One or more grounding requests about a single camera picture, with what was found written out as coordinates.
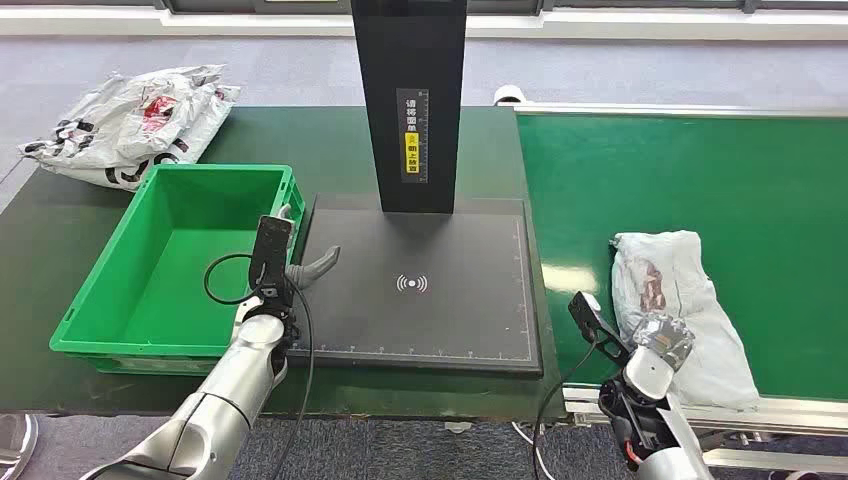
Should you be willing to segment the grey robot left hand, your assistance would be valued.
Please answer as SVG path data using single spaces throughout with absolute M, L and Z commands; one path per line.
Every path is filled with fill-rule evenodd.
M 300 290 L 308 288 L 328 273 L 338 262 L 341 247 L 334 245 L 318 260 L 307 265 L 288 265 L 284 268 L 285 279 Z

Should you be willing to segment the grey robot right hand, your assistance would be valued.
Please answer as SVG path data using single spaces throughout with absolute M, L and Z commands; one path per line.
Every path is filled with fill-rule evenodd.
M 657 312 L 643 316 L 632 338 L 635 344 L 654 351 L 675 372 L 681 369 L 695 344 L 695 334 L 683 320 Z

